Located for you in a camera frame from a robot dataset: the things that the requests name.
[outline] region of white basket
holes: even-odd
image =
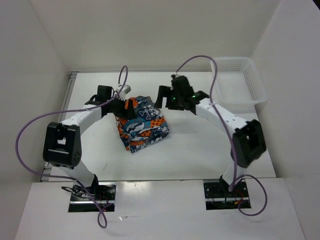
[[[267,101],[267,93],[254,62],[248,57],[218,57],[215,92],[218,102],[231,110],[252,108]]]

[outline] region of folded cloth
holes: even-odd
[[[162,112],[155,107],[149,96],[130,98],[133,102],[135,119],[115,117],[120,138],[125,149],[132,153],[159,142],[169,134],[169,126]]]

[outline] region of colorful garment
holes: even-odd
[[[116,117],[116,124],[125,149],[132,153],[164,139],[169,134],[169,126],[162,112],[155,107],[149,96],[130,98],[133,101],[135,119]]]

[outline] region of robotic arm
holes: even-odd
[[[119,97],[109,104],[90,109],[108,101],[112,97],[112,89],[111,86],[99,85],[97,94],[92,96],[83,107],[87,110],[78,112],[62,122],[51,122],[46,129],[43,147],[43,159],[46,162],[59,167],[68,176],[82,182],[95,196],[99,195],[105,186],[99,186],[97,176],[90,172],[81,161],[81,134],[108,113],[128,120],[137,117],[132,100],[129,100],[128,107],[125,108],[126,94],[131,90],[129,85],[125,85]]]
[[[193,114],[208,120],[216,127],[225,131],[220,118],[211,106],[209,95],[203,91],[194,92],[185,76],[176,77],[172,75],[172,78],[171,86],[159,87],[155,106],[161,108],[163,98],[166,97],[166,108],[191,111]],[[214,102],[213,104],[219,110],[232,136],[237,157],[236,177],[245,175],[249,165],[258,159],[267,149],[261,125],[255,119],[247,121],[229,112],[217,103]],[[225,193],[229,192],[229,185],[234,180],[234,167],[234,164],[230,164],[219,179],[220,187]]]

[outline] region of gray wall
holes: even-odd
[[[33,117],[60,110],[67,70],[28,0],[4,0],[0,7],[0,233],[14,239],[33,181],[15,155],[15,139]],[[48,117],[23,135],[20,149],[28,166],[41,171]]]
[[[268,100],[257,107],[279,177],[320,171],[320,11],[312,0],[282,0],[253,60]]]
[[[68,70],[175,70],[252,55],[279,0],[30,0]],[[185,69],[208,70],[208,61]]]

